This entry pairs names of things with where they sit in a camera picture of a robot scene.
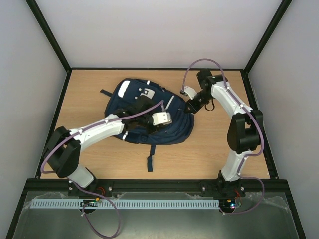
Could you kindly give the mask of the navy blue student backpack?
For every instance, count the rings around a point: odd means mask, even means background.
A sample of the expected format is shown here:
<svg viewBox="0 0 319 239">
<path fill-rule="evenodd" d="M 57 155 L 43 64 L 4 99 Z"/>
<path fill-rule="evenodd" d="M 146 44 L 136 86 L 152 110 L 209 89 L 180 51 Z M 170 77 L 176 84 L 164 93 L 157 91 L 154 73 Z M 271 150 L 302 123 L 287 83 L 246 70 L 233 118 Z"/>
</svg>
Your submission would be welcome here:
<svg viewBox="0 0 319 239">
<path fill-rule="evenodd" d="M 156 146 L 186 141 L 194 127 L 194 115 L 184 111 L 185 100 L 157 83 L 125 78 L 112 92 L 104 115 L 124 118 L 124 129 L 115 137 L 132 144 L 150 145 L 148 172 L 153 171 Z"/>
</svg>

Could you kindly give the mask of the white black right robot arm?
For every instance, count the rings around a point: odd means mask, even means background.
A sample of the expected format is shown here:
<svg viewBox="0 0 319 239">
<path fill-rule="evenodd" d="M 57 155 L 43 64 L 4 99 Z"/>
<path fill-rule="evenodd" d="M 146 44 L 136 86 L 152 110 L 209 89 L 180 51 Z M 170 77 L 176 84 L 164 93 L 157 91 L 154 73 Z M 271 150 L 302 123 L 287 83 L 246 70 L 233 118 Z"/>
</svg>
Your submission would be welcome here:
<svg viewBox="0 0 319 239">
<path fill-rule="evenodd" d="M 217 100 L 229 115 L 231 121 L 227 133 L 230 152 L 224 167 L 217 177 L 217 189 L 220 194 L 228 195 L 240 188 L 242 169 L 249 157 L 255 157 L 258 146 L 264 147 L 261 129 L 263 114 L 244 103 L 234 92 L 224 74 L 212 75 L 204 69 L 197 73 L 201 90 L 183 84 L 181 93 L 189 97 L 185 112 L 195 114 L 201 108 Z"/>
</svg>

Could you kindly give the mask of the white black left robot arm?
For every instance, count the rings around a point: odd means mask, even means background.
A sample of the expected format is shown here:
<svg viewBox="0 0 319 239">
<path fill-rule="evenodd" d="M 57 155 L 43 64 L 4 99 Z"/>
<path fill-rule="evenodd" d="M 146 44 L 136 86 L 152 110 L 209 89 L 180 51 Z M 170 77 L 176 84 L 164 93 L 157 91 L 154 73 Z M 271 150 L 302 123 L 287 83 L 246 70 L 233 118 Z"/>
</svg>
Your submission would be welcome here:
<svg viewBox="0 0 319 239">
<path fill-rule="evenodd" d="M 118 113 L 109 114 L 87 126 L 72 130 L 63 126 L 57 128 L 43 152 L 41 173 L 54 173 L 81 188 L 88 187 L 95 176 L 79 163 L 81 152 L 106 138 L 121 134 L 126 126 L 137 120 L 146 119 L 147 124 L 153 122 L 155 114 L 152 111 L 162 107 L 163 100 L 155 104 L 150 98 L 140 96 Z"/>
</svg>

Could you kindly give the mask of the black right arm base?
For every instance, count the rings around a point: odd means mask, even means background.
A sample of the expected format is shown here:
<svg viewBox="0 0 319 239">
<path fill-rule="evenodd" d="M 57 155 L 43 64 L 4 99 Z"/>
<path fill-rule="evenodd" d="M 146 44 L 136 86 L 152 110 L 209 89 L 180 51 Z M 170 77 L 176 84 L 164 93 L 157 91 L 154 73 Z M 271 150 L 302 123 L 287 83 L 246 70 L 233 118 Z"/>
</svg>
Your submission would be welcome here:
<svg viewBox="0 0 319 239">
<path fill-rule="evenodd" d="M 203 197 L 218 200 L 219 210 L 225 214 L 235 213 L 236 209 L 242 206 L 242 200 L 246 196 L 241 180 L 226 181 L 221 170 L 216 179 L 201 181 L 200 188 Z"/>
</svg>

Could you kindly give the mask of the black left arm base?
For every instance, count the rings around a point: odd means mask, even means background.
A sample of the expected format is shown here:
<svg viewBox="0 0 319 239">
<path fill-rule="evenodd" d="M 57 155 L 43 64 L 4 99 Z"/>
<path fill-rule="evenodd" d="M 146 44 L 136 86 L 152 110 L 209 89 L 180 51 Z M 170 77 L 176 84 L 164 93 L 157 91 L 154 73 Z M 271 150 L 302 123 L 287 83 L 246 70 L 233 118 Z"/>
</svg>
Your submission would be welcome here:
<svg viewBox="0 0 319 239">
<path fill-rule="evenodd" d="M 77 192 L 79 197 L 83 196 L 83 195 L 90 195 L 91 197 L 94 196 L 94 198 L 95 198 L 94 200 L 87 199 L 84 201 L 84 203 L 82 205 L 82 213 L 83 214 L 86 214 L 85 207 L 87 207 L 88 205 L 91 205 L 93 203 L 101 204 L 102 202 L 106 202 L 106 201 L 108 202 L 108 204 L 110 206 L 112 206 L 115 209 L 117 214 L 119 213 L 116 205 L 112 202 L 112 200 L 107 198 L 108 192 L 104 189 L 103 186 L 99 186 L 98 179 L 96 179 L 95 176 L 93 176 L 91 183 L 89 183 L 86 187 L 81 187 L 81 185 L 78 183 L 79 181 L 76 182 L 74 180 L 71 180 L 70 178 L 68 178 L 68 180 L 69 180 L 69 184 L 74 185 L 74 186 L 72 186 L 72 188 L 74 188 L 74 187 L 77 188 L 77 190 L 72 189 L 72 191 L 74 193 Z"/>
</svg>

